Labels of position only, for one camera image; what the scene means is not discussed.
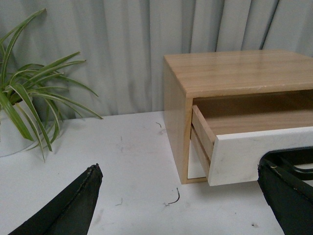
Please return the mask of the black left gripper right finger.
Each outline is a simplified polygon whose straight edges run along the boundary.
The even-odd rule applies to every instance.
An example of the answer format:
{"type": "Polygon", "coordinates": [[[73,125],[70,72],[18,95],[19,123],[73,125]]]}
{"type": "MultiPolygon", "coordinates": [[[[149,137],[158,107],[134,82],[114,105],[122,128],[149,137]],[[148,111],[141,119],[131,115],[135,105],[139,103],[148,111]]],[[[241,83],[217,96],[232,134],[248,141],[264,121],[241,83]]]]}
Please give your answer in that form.
{"type": "Polygon", "coordinates": [[[313,187],[268,160],[258,166],[258,184],[286,235],[313,233],[313,187]]]}

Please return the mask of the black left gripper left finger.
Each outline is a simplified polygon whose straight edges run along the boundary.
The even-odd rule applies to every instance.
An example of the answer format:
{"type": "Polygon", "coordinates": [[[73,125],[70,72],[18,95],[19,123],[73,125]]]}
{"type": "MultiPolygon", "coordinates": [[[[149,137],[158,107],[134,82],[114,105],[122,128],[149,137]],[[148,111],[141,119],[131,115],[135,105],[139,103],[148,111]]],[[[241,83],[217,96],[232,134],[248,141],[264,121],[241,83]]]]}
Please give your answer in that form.
{"type": "Polygon", "coordinates": [[[97,204],[103,174],[88,167],[12,235],[86,235],[97,204]]]}

